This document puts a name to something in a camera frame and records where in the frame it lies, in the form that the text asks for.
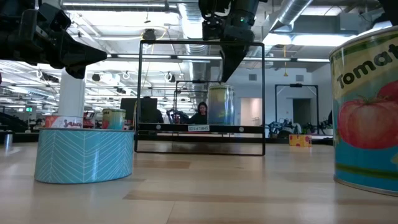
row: white label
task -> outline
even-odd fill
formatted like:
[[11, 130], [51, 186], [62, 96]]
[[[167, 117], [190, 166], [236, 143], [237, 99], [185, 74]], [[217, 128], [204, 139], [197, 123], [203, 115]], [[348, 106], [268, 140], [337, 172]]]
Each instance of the white label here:
[[210, 126], [209, 125], [188, 126], [188, 131], [194, 131], [194, 132], [206, 131], [206, 132], [209, 132], [210, 131]]

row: teal patterned tape roll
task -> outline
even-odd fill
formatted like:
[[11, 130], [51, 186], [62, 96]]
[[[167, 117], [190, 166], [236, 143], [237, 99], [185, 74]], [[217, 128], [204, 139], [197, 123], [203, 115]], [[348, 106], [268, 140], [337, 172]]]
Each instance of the teal patterned tape roll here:
[[43, 129], [35, 180], [84, 184], [126, 177], [132, 172], [132, 131]]

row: wooden floor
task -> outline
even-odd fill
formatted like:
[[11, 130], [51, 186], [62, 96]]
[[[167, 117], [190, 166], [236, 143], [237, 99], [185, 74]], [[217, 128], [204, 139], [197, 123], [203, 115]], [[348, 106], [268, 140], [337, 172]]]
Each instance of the wooden floor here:
[[334, 183], [330, 146], [135, 154], [133, 175], [84, 185], [35, 182], [37, 145], [14, 146], [0, 149], [1, 224], [398, 223], [397, 198]]

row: ceiling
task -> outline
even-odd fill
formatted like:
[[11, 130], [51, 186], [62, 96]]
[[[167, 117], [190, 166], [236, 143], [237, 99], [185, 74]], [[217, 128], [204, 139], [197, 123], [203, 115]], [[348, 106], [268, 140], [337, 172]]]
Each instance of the ceiling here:
[[[261, 42], [263, 37], [262, 25], [266, 15], [275, 12], [280, 7], [280, 0], [260, 3], [257, 10], [256, 25], [252, 28], [256, 41]], [[359, 1], [326, 1], [314, 0], [303, 14], [333, 16], [339, 14], [347, 7], [355, 6], [353, 9], [361, 9], [364, 4]], [[374, 7], [376, 1], [368, 1], [368, 7]], [[155, 29], [158, 39], [182, 40], [188, 34], [184, 33], [181, 26], [181, 18], [175, 13], [164, 12], [98, 12], [98, 11], [67, 11], [73, 24], [69, 28], [69, 34], [77, 41], [107, 51], [109, 54], [138, 54], [139, 42], [145, 29]], [[189, 32], [195, 35], [201, 29], [193, 27]], [[299, 45], [287, 45], [285, 48], [273, 47], [269, 52], [274, 57], [297, 57], [297, 58], [328, 58], [333, 47], [310, 47]], [[219, 55], [219, 47], [212, 46], [209, 55]], [[155, 55], [184, 55], [186, 48], [181, 44], [173, 45], [151, 45], [144, 46], [144, 54]], [[142, 64], [142, 82], [146, 88], [143, 95], [157, 97], [161, 111], [171, 109], [175, 83], [169, 82], [168, 74], [175, 76], [176, 80], [191, 80], [189, 60], [146, 60]], [[219, 66], [219, 63], [203, 60], [201, 63]], [[260, 63], [243, 63], [242, 68], [260, 68]], [[287, 63], [289, 68], [306, 68], [308, 72], [322, 66], [322, 63]], [[274, 70], [285, 67], [284, 62], [274, 62], [269, 66]], [[2, 73], [2, 96], [1, 105], [7, 106], [7, 110], [18, 109], [17, 106], [37, 105], [39, 112], [50, 114], [57, 111], [59, 98], [59, 83], [45, 81], [42, 73], [46, 73], [61, 80], [61, 71], [49, 65], [31, 66], [24, 62], [0, 61], [0, 72]], [[137, 86], [138, 62], [133, 58], [108, 59], [90, 65], [86, 69], [86, 103], [85, 109], [90, 111], [101, 111], [103, 108], [118, 108], [121, 96], [134, 96]], [[99, 82], [93, 81], [93, 75], [101, 77]], [[126, 94], [118, 93], [112, 86], [119, 86]], [[192, 94], [182, 93], [179, 100], [187, 113], [193, 113], [195, 100]]]

